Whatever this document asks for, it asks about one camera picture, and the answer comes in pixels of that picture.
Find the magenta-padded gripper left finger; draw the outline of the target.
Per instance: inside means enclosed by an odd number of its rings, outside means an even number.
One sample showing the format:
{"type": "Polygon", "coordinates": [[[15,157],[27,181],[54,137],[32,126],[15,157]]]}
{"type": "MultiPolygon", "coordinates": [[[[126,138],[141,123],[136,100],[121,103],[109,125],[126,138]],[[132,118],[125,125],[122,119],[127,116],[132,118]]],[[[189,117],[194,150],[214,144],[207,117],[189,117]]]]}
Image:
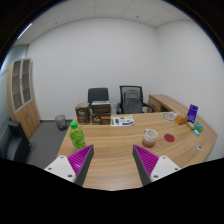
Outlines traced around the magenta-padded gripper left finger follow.
{"type": "Polygon", "coordinates": [[[45,168],[45,171],[82,186],[93,155],[94,146],[89,145],[68,157],[59,156],[45,168]]]}

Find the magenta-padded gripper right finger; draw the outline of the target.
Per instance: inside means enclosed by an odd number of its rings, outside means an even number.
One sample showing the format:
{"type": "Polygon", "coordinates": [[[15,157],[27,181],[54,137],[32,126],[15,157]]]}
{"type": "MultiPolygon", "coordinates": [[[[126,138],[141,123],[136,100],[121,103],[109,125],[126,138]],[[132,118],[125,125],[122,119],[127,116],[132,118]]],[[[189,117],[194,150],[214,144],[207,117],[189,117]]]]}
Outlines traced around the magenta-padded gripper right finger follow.
{"type": "Polygon", "coordinates": [[[133,157],[143,186],[180,170],[167,156],[158,157],[137,145],[133,146],[133,157]]]}

